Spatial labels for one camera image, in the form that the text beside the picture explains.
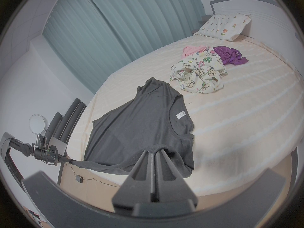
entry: teal curtain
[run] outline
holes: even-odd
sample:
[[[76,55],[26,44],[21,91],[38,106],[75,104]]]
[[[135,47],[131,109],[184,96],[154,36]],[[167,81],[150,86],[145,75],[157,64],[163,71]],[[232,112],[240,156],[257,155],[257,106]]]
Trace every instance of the teal curtain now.
[[[191,36],[202,15],[201,0],[59,0],[43,35],[95,93],[131,61]]]

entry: neckline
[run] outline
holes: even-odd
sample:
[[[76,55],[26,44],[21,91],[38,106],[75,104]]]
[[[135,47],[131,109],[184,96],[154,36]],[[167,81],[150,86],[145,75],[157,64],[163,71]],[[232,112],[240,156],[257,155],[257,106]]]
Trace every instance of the neckline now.
[[[184,110],[185,113],[186,113],[186,117],[187,117],[188,121],[189,121],[190,124],[191,124],[191,131],[190,131],[190,132],[192,132],[193,129],[194,129],[194,124],[193,124],[193,122],[192,122],[192,119],[190,118],[190,115],[189,115],[188,111],[187,111],[187,108],[186,108],[186,105],[185,105],[185,102],[184,102],[184,97],[183,97],[183,95],[181,95],[181,94],[176,95],[176,96],[172,99],[172,101],[170,102],[170,104],[169,104],[169,106],[168,106],[168,109],[167,109],[167,123],[168,123],[168,127],[169,127],[171,133],[172,133],[177,139],[185,139],[185,138],[189,138],[189,137],[194,138],[194,135],[191,134],[191,133],[186,133],[186,134],[179,135],[179,134],[176,133],[176,131],[174,131],[174,129],[173,129],[173,127],[172,127],[172,124],[171,124],[171,121],[170,121],[170,110],[171,110],[171,108],[172,108],[172,106],[173,106],[173,104],[174,104],[174,101],[175,101],[175,99],[176,99],[177,97],[182,97],[182,107],[183,107],[183,110]]]

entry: purple satin cloth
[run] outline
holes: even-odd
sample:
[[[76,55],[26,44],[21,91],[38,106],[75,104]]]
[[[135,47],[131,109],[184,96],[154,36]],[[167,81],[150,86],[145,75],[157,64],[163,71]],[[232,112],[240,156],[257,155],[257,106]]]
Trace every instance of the purple satin cloth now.
[[[229,47],[218,46],[214,47],[213,50],[221,57],[224,65],[228,63],[240,65],[248,62],[245,57],[242,57],[241,52],[237,49],[230,49]]]

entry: headboard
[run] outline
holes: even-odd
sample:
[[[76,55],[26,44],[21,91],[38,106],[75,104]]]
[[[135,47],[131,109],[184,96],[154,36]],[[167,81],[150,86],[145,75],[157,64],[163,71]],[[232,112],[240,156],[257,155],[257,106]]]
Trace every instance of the headboard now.
[[[213,14],[250,14],[251,22],[241,34],[272,47],[304,76],[304,47],[287,14],[273,0],[214,0]]]

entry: power adapter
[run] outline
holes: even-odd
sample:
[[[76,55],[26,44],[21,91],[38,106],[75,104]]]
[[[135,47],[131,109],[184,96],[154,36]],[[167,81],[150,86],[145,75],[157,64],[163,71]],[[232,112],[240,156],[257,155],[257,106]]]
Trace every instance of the power adapter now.
[[[79,176],[79,175],[76,175],[76,181],[82,183],[83,182],[83,177]]]

